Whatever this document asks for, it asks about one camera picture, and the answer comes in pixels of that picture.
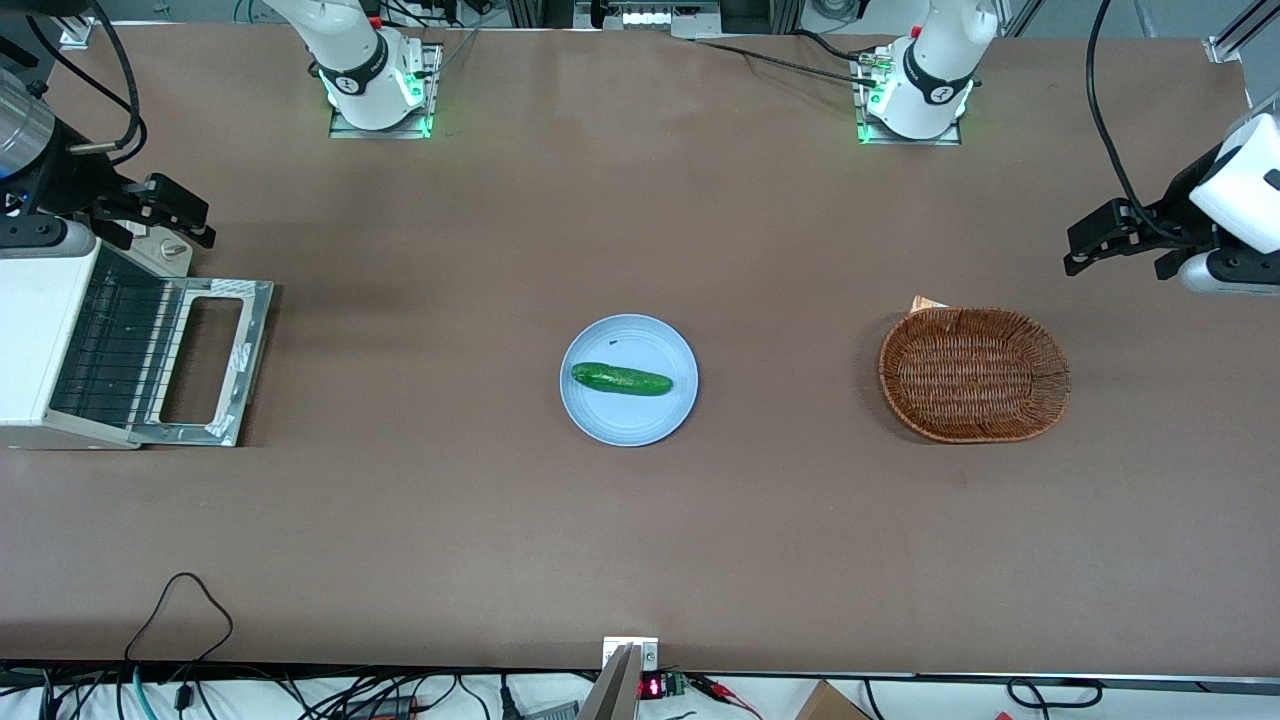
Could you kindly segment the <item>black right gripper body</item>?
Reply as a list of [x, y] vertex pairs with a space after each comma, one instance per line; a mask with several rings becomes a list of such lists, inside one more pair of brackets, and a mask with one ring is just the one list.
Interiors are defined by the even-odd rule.
[[133, 179], [102, 156], [76, 156], [51, 149], [26, 169], [3, 178], [3, 197], [14, 197], [18, 214], [3, 215], [4, 250], [70, 250], [77, 224], [100, 240], [131, 250], [133, 234], [116, 224], [140, 210], [127, 190]]

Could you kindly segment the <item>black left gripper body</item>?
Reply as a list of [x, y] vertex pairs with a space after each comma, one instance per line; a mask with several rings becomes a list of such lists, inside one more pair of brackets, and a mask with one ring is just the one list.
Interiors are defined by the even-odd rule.
[[1190, 200], [1190, 192], [1210, 173], [1219, 145], [1197, 158], [1169, 183], [1164, 196], [1146, 208], [1149, 219], [1140, 231], [1142, 240], [1149, 240], [1155, 249], [1166, 254], [1155, 261], [1155, 274], [1160, 281], [1180, 277], [1185, 283], [1222, 283], [1220, 260], [1213, 254], [1220, 250], [1225, 233], [1220, 224]]

